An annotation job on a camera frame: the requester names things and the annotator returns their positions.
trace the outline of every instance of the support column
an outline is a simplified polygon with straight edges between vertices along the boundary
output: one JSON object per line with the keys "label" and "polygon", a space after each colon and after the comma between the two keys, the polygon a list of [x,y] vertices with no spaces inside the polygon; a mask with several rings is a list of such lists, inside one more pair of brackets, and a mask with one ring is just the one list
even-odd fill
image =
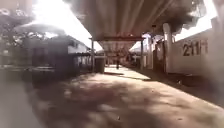
{"label": "support column", "polygon": [[148,38],[148,53],[147,53],[147,57],[148,57],[148,69],[153,69],[153,54],[152,54],[152,38]]}
{"label": "support column", "polygon": [[144,65],[144,58],[143,58],[143,40],[141,41],[141,60],[140,60],[140,69],[142,70],[143,69],[143,65]]}
{"label": "support column", "polygon": [[163,24],[163,31],[166,44],[166,73],[171,73],[173,71],[173,59],[172,59],[172,33],[170,25],[168,23]]}
{"label": "support column", "polygon": [[94,56],[94,41],[92,40],[91,45],[91,65],[92,65],[92,72],[95,70],[95,56]]}

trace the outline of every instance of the platform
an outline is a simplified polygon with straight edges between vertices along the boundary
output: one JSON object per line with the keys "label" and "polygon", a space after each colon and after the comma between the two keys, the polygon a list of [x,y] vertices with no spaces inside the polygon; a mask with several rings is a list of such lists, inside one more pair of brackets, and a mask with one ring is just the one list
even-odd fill
{"label": "platform", "polygon": [[224,127],[222,107],[125,67],[37,90],[52,128]]}

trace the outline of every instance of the wall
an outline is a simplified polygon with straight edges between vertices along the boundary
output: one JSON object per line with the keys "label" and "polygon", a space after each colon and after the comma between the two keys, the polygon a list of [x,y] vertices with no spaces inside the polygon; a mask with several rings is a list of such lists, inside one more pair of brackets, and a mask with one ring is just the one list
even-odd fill
{"label": "wall", "polygon": [[203,75],[206,72],[204,63],[209,54],[210,34],[211,29],[173,43],[171,72]]}

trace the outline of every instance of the ceiling beam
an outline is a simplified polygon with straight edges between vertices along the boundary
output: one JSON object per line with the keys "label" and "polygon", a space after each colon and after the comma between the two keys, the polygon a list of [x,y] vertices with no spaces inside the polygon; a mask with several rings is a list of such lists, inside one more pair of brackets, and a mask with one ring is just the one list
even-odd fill
{"label": "ceiling beam", "polygon": [[90,38],[93,41],[143,41],[145,38],[141,36],[130,36],[130,37],[110,37],[110,36],[103,36],[103,37],[93,37]]}
{"label": "ceiling beam", "polygon": [[160,9],[160,6],[162,6],[163,3],[164,3],[164,0],[160,0],[159,2],[157,2],[153,10],[150,12],[150,15],[148,16],[148,18],[139,24],[138,30],[142,30],[147,25],[147,23],[151,21],[151,19],[158,12],[158,10]]}
{"label": "ceiling beam", "polygon": [[135,22],[138,18],[138,15],[142,9],[142,6],[144,4],[145,0],[140,0],[140,2],[138,3],[137,8],[135,8],[135,11],[132,14],[131,20],[130,20],[130,24],[127,27],[127,32],[130,33],[130,31],[133,29]]}
{"label": "ceiling beam", "polygon": [[128,0],[127,1],[127,4],[125,5],[124,7],[124,14],[123,14],[123,18],[122,18],[122,23],[121,23],[121,31],[120,31],[120,34],[121,35],[124,35],[124,32],[125,32],[125,28],[127,28],[127,24],[128,24],[128,18],[129,18],[129,14],[131,12],[131,4],[132,4],[132,1],[133,0]]}

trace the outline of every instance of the overhead canopy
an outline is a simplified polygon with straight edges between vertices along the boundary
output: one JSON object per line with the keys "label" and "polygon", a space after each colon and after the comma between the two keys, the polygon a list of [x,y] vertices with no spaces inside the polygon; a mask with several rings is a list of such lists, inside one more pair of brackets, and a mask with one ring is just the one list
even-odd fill
{"label": "overhead canopy", "polygon": [[[74,14],[93,37],[141,36],[145,32],[162,35],[163,23],[170,23],[172,31],[177,31],[183,24],[192,22],[192,19],[199,18],[205,13],[201,9],[203,0],[65,1],[72,4]],[[198,9],[199,15],[192,13]],[[104,49],[116,47],[116,43],[108,41],[99,43]],[[125,47],[131,48],[134,43],[129,41],[129,44],[125,43]]]}

